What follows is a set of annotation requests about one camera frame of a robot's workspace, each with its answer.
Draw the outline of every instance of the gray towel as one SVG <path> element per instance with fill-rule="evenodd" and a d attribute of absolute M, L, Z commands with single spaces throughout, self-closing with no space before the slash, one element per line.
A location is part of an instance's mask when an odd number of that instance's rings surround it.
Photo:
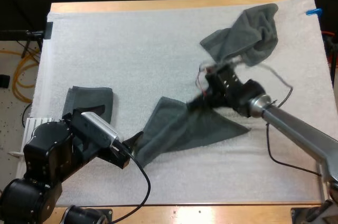
<path fill-rule="evenodd" d="M 231 28 L 217 30 L 200 43 L 217 63 L 240 55 L 245 64 L 254 66 L 270 56 L 278 42 L 277 10 L 276 4 L 246 9 Z"/>
<path fill-rule="evenodd" d="M 105 112 L 100 115 L 100 117 L 110 123 L 112 113 L 112 89 L 73 86 L 73 88 L 68 89 L 63 107 L 63 115 L 73 113 L 73 109 L 76 108 L 90 108 L 100 105 L 105 106 Z"/>
<path fill-rule="evenodd" d="M 212 109 L 189 112 L 185 103 L 162 97 L 143 131 L 135 157 L 144 167 L 161 153 L 206 146 L 249 130 Z"/>

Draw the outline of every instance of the floor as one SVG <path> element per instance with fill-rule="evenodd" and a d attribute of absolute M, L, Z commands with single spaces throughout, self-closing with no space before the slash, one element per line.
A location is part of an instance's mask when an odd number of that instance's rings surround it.
<path fill-rule="evenodd" d="M 31 48 L 36 48 L 36 43 L 31 43 Z M 15 41 L 0 41 L 0 51 L 11 50 L 22 52 L 23 47 Z M 9 151 L 20 151 L 24 128 L 22 126 L 22 113 L 27 103 L 17 100 L 11 89 L 12 75 L 20 61 L 20 56 L 0 53 L 0 74 L 11 76 L 10 87 L 0 89 L 0 190 L 15 178 L 18 159 L 8 155 Z M 28 69 L 20 80 L 23 84 L 32 84 L 36 80 L 37 67 Z M 334 88 L 336 103 L 338 104 L 338 73 Z M 34 89 L 24 89 L 22 93 L 33 98 Z"/>

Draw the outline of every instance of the blue clip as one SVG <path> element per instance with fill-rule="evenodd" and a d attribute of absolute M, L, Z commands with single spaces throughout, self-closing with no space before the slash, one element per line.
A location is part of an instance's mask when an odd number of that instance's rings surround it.
<path fill-rule="evenodd" d="M 318 17 L 321 17 L 323 14 L 323 10 L 321 8 L 317 8 L 317 9 L 306 11 L 306 15 L 312 15 L 312 14 L 316 14 L 318 15 Z"/>

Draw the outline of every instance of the table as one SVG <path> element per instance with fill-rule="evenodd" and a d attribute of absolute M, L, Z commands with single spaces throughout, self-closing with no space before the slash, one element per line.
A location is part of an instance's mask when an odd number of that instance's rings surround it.
<path fill-rule="evenodd" d="M 121 2 L 73 2 L 53 3 L 51 12 L 114 12 L 136 10 L 165 10 L 208 6 L 229 6 L 271 3 L 281 0 L 166 0 L 166 1 L 121 1 Z M 180 205 L 145 206 L 120 223 L 291 223 L 292 207 L 312 207 L 308 204 L 232 204 L 232 205 Z M 130 212 L 134 207 L 112 207 L 114 219 Z M 60 223 L 65 208 L 55 208 L 45 223 Z"/>

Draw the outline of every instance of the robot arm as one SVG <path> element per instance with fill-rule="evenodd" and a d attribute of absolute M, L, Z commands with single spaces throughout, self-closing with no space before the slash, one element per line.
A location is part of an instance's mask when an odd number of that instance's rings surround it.
<path fill-rule="evenodd" d="M 38 126 L 24 147 L 27 171 L 13 180 L 0 197 L 0 219 L 5 224 L 40 224 L 53 212 L 61 183 L 93 158 L 121 169 L 129 162 L 131 146 L 142 135 L 120 143 L 115 130 L 96 113 L 104 106 L 75 109 L 59 122 Z"/>
<path fill-rule="evenodd" d="M 241 83 L 231 64 L 209 69 L 205 78 L 209 88 L 188 103 L 188 109 L 226 106 L 246 117 L 263 118 L 321 163 L 323 180 L 338 202 L 338 141 L 276 107 L 259 83 Z"/>

